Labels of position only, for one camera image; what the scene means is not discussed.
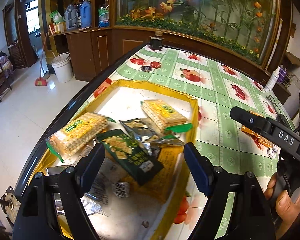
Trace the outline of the right hand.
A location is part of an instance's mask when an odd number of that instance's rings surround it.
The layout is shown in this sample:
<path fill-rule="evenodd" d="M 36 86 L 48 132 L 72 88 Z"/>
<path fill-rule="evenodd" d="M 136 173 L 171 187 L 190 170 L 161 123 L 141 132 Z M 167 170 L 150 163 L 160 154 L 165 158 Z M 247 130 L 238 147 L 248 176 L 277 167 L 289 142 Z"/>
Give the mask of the right hand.
<path fill-rule="evenodd" d="M 284 235 L 300 213 L 300 194 L 295 202 L 292 201 L 288 192 L 283 190 L 276 199 L 276 212 L 282 219 L 282 223 L 276 230 L 277 238 Z"/>

